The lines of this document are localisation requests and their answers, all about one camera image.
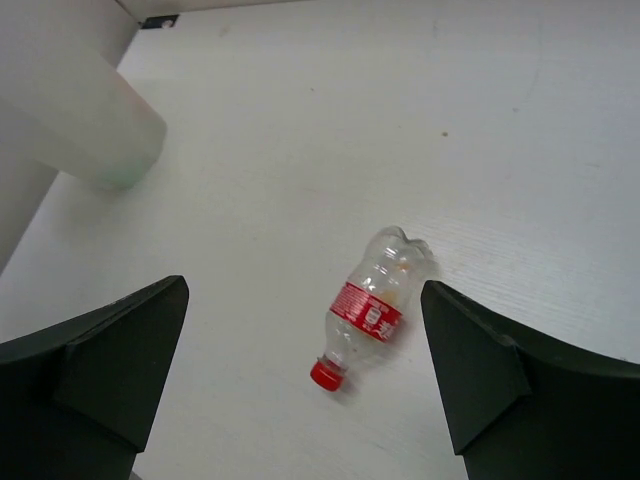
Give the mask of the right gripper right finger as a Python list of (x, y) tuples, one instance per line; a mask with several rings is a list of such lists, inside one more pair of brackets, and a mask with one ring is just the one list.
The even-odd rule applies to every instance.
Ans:
[(636, 479), (639, 367), (435, 280), (421, 307), (453, 450), (471, 479)]

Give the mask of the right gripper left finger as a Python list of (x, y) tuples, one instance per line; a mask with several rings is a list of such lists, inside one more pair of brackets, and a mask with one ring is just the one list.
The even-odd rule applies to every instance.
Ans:
[(188, 302), (171, 275), (2, 343), (2, 478), (136, 478)]

